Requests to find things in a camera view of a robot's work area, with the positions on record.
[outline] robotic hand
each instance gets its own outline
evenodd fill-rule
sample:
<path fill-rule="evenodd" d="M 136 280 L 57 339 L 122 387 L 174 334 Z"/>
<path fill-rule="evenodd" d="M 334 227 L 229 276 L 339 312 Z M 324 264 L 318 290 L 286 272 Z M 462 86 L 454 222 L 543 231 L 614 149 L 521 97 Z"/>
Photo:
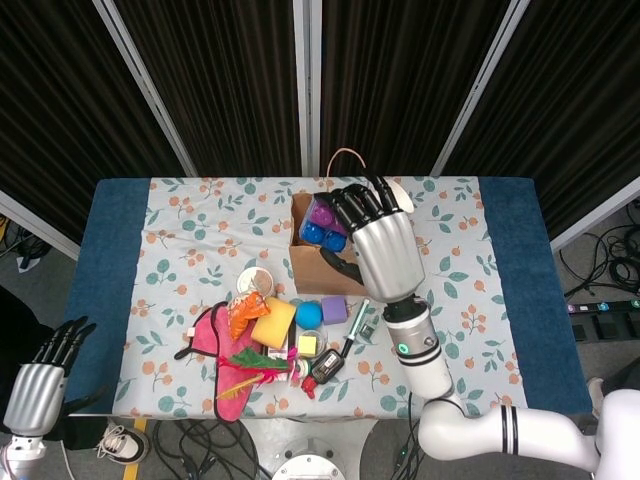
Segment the robotic hand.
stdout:
<path fill-rule="evenodd" d="M 379 200 L 359 184 L 316 194 L 345 226 L 358 265 L 324 249 L 321 254 L 337 271 L 362 283 L 374 300 L 387 304 L 383 318 L 398 359 L 412 392 L 426 401 L 418 432 L 422 449 L 439 460 L 503 452 L 597 472 L 598 480 L 639 478 L 633 450 L 640 442 L 640 392 L 621 390 L 605 398 L 596 437 L 583 436 L 567 417 L 542 410 L 501 406 L 479 418 L 466 417 L 431 306 L 415 295 L 425 274 L 409 218 L 383 178 L 365 175 Z"/>
<path fill-rule="evenodd" d="M 20 369 L 4 416 L 13 438 L 1 450 L 0 479 L 34 478 L 47 448 L 42 437 L 61 417 L 93 402 L 95 396 L 63 405 L 78 350 L 96 328 L 95 324 L 85 326 L 86 322 L 87 317 L 82 317 L 64 323 L 40 347 L 33 362 Z"/>

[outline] orange toy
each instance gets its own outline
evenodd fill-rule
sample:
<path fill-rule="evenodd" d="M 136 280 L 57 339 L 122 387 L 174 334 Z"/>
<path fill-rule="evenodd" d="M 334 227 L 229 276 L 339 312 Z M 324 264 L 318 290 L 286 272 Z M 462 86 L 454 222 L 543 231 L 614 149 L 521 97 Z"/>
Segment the orange toy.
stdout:
<path fill-rule="evenodd" d="M 271 313 L 259 292 L 244 293 L 229 305 L 229 333 L 235 342 L 247 329 L 249 320 Z"/>

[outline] silver robotic hand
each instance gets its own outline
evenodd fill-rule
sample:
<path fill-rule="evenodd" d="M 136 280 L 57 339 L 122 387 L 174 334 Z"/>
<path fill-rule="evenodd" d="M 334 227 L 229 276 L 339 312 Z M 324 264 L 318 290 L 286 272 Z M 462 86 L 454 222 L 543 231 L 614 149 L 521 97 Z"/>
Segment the silver robotic hand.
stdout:
<path fill-rule="evenodd" d="M 387 304 L 383 317 L 411 390 L 426 400 L 443 397 L 452 391 L 453 382 L 431 321 L 431 306 L 415 296 L 425 274 L 413 228 L 384 178 L 368 179 L 378 198 L 360 184 L 316 194 L 332 206 L 349 233 L 357 267 L 325 249 L 321 253 L 336 270 L 362 283 L 372 299 Z"/>
<path fill-rule="evenodd" d="M 31 479 L 44 458 L 42 437 L 58 420 L 93 401 L 93 397 L 63 405 L 67 378 L 78 349 L 96 325 L 85 326 L 87 317 L 68 321 L 41 347 L 33 362 L 25 364 L 16 378 L 4 424 L 13 433 L 1 450 L 1 480 Z"/>

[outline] shoe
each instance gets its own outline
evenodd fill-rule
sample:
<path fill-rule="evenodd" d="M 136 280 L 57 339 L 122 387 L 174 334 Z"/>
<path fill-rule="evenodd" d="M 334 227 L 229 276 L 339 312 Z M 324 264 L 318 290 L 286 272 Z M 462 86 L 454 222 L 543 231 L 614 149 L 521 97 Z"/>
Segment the shoe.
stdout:
<path fill-rule="evenodd" d="M 139 463 L 149 453 L 149 440 L 138 429 L 124 428 L 109 420 L 102 440 L 96 447 L 98 458 L 108 457 L 109 460 L 121 465 Z"/>
<path fill-rule="evenodd" d="M 593 377 L 587 382 L 587 390 L 589 390 L 589 396 L 591 397 L 591 405 L 593 409 L 591 413 L 597 419 L 600 419 L 600 412 L 602 411 L 602 402 L 604 401 L 604 395 L 602 393 L 602 380 L 598 377 Z"/>

